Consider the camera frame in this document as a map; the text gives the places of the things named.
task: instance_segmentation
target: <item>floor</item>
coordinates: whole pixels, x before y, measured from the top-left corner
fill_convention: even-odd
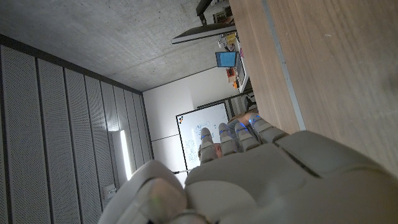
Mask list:
[[[230,0],[259,112],[398,175],[398,2]]]

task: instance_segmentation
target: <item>white wall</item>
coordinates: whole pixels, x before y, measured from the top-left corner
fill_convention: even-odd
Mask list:
[[[170,170],[185,170],[176,115],[238,94],[225,68],[211,68],[144,92],[150,138],[156,160]],[[186,175],[177,176],[183,182]]]
[[[227,81],[225,68],[217,67],[145,91],[150,138],[153,141],[178,134],[176,115],[237,94]]]

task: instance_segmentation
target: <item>monitor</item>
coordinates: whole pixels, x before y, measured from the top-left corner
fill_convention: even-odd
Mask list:
[[[192,28],[172,40],[172,44],[179,44],[191,40],[198,40],[215,35],[236,31],[235,24],[216,23]]]
[[[239,52],[216,52],[218,67],[235,67]]]

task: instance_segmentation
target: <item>whiteboard frame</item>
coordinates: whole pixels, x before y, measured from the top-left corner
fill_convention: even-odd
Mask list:
[[[226,109],[226,103],[225,103],[225,101],[222,101],[222,102],[219,102],[219,103],[215,103],[215,104],[212,104],[212,105],[208,105],[208,106],[202,107],[202,108],[200,108],[200,109],[196,109],[196,110],[189,111],[189,112],[182,113],[182,114],[179,114],[179,115],[176,115],[176,116],[175,116],[175,120],[176,120],[176,122],[177,122],[177,127],[178,127],[178,135],[180,136],[180,142],[181,142],[181,148],[182,148],[182,155],[184,156],[184,163],[185,163],[185,169],[186,169],[186,170],[188,170],[187,159],[185,158],[184,145],[182,144],[182,137],[181,137],[181,132],[180,132],[180,123],[178,123],[178,117],[179,117],[179,116],[186,115],[186,114],[189,114],[189,113],[192,113],[192,112],[200,111],[200,110],[203,110],[203,109],[212,107],[212,106],[221,105],[221,104],[224,104],[224,108],[225,108],[225,112],[226,112],[226,117],[227,117],[227,119],[229,120],[228,110]]]

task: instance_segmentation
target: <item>wall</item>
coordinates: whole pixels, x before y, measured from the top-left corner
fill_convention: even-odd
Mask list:
[[[237,94],[238,90],[227,81],[225,68],[218,67],[145,91],[155,159],[172,171],[185,170],[175,116]]]
[[[0,222],[97,223],[119,187],[111,132],[132,171],[152,159],[142,96],[3,45],[0,59]]]

